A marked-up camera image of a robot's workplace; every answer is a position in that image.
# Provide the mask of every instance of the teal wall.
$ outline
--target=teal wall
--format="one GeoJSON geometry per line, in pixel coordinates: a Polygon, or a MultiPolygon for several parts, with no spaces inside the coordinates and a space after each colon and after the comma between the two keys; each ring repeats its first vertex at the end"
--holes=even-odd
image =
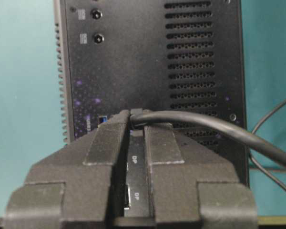
{"type": "MultiPolygon", "coordinates": [[[[243,23],[251,129],[286,98],[286,0],[243,0],[243,23]]],[[[52,0],[0,0],[0,216],[29,167],[63,146],[54,37],[52,0]]],[[[258,134],[286,150],[286,108],[258,134]]],[[[259,214],[286,215],[286,194],[250,176],[259,214]]]]}

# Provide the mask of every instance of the blue usb port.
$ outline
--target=blue usb port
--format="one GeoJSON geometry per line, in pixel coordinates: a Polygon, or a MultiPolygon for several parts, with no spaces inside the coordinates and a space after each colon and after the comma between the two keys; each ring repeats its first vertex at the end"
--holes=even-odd
{"type": "Polygon", "coordinates": [[[99,116],[99,124],[106,123],[108,121],[108,117],[106,115],[99,116]]]}

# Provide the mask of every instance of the black cable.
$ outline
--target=black cable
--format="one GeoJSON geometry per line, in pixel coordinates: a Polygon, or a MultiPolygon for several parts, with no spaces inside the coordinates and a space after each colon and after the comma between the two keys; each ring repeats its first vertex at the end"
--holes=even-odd
{"type": "MultiPolygon", "coordinates": [[[[266,114],[253,128],[252,133],[255,134],[257,130],[261,127],[261,125],[268,119],[270,118],[273,114],[275,114],[278,110],[280,110],[282,107],[286,105],[286,99],[281,102],[279,105],[277,105],[273,110],[271,110],[268,114],[266,114]]],[[[265,169],[252,155],[250,152],[249,158],[252,161],[252,163],[259,169],[261,170],[266,176],[268,176],[270,179],[272,179],[277,185],[279,185],[285,192],[286,192],[286,185],[276,178],[273,174],[271,174],[267,169],[265,169]]]]}
{"type": "Polygon", "coordinates": [[[286,153],[283,150],[234,124],[218,118],[181,111],[159,111],[131,116],[131,123],[133,126],[176,122],[196,124],[216,130],[286,167],[286,153]]]}

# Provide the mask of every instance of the ventilation grille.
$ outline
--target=ventilation grille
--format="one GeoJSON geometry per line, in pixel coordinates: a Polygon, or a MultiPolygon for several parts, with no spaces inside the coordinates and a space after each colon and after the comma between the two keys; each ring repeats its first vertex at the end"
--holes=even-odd
{"type": "Polygon", "coordinates": [[[215,97],[216,97],[215,92],[171,94],[172,99],[204,99],[204,98],[215,98],[215,97]]]}
{"type": "Polygon", "coordinates": [[[56,23],[55,24],[55,33],[56,33],[56,51],[57,51],[57,59],[58,59],[58,71],[60,72],[60,74],[58,75],[59,77],[59,90],[60,90],[60,98],[61,98],[61,105],[63,105],[63,107],[61,107],[61,117],[62,117],[62,129],[63,129],[63,133],[62,135],[64,136],[64,142],[68,143],[68,132],[67,132],[67,119],[66,119],[66,105],[65,105],[65,91],[63,88],[64,82],[63,82],[63,68],[62,68],[62,60],[61,60],[61,39],[60,39],[60,31],[59,31],[59,24],[56,23]]]}
{"type": "MultiPolygon", "coordinates": [[[[170,2],[164,8],[170,109],[218,117],[211,2],[170,2]]],[[[184,123],[173,127],[218,152],[217,132],[184,123]]]]}
{"type": "Polygon", "coordinates": [[[168,59],[202,59],[202,58],[211,58],[214,56],[213,52],[191,52],[191,53],[182,53],[182,54],[170,54],[167,56],[168,59]]]}
{"type": "Polygon", "coordinates": [[[175,29],[175,30],[180,30],[180,29],[207,29],[212,27],[211,22],[195,22],[195,23],[177,23],[177,24],[167,24],[166,28],[167,29],[175,29]]]}
{"type": "Polygon", "coordinates": [[[171,109],[173,110],[183,110],[183,109],[197,109],[197,108],[209,108],[209,107],[217,107],[216,102],[202,102],[202,103],[185,103],[185,104],[171,104],[171,109]]]}
{"type": "Polygon", "coordinates": [[[184,79],[207,79],[215,77],[215,73],[206,72],[206,73],[178,73],[169,75],[171,80],[184,80],[184,79]]]}
{"type": "MultiPolygon", "coordinates": [[[[208,115],[211,117],[218,117],[217,111],[205,111],[205,112],[198,112],[202,115],[208,115]]],[[[173,127],[175,129],[187,129],[187,128],[193,128],[196,127],[194,124],[188,124],[188,123],[173,123],[173,127]]]]}
{"type": "Polygon", "coordinates": [[[168,49],[206,49],[213,48],[213,42],[194,42],[194,43],[185,43],[185,44],[168,44],[168,49]]]}
{"type": "Polygon", "coordinates": [[[165,15],[168,19],[186,19],[186,18],[210,18],[212,13],[205,12],[191,12],[191,13],[168,13],[165,15]]]}
{"type": "Polygon", "coordinates": [[[213,32],[189,32],[189,33],[170,33],[167,34],[167,39],[190,39],[190,38],[210,38],[213,37],[213,32]]]}
{"type": "Polygon", "coordinates": [[[197,137],[215,137],[217,132],[212,130],[186,130],[183,131],[185,136],[190,138],[197,138],[197,137]]]}
{"type": "Polygon", "coordinates": [[[218,141],[198,141],[199,144],[203,146],[218,146],[218,141]]]}
{"type": "Polygon", "coordinates": [[[212,88],[215,87],[215,85],[215,82],[175,83],[170,85],[170,89],[212,88]]]}
{"type": "Polygon", "coordinates": [[[168,69],[199,69],[199,68],[213,68],[213,62],[199,62],[199,63],[177,63],[170,64],[168,69]]]}
{"type": "Polygon", "coordinates": [[[182,2],[182,3],[167,3],[164,5],[166,9],[184,9],[184,8],[207,8],[211,6],[209,1],[199,2],[182,2]]]}

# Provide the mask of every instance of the screw hole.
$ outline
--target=screw hole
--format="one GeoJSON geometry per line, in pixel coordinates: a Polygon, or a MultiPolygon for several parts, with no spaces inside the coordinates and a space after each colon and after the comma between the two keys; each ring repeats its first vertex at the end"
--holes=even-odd
{"type": "Polygon", "coordinates": [[[72,12],[72,13],[75,13],[76,12],[76,8],[75,7],[70,7],[70,11],[72,12]]]}
{"type": "Polygon", "coordinates": [[[236,119],[237,119],[236,114],[230,114],[230,120],[231,120],[232,122],[235,122],[236,119]]]}
{"type": "Polygon", "coordinates": [[[93,19],[98,20],[98,19],[100,19],[102,17],[102,12],[99,11],[99,10],[92,10],[91,11],[91,16],[92,16],[93,19]]]}
{"type": "Polygon", "coordinates": [[[101,34],[96,34],[93,39],[96,44],[100,44],[104,41],[104,36],[101,34]]]}

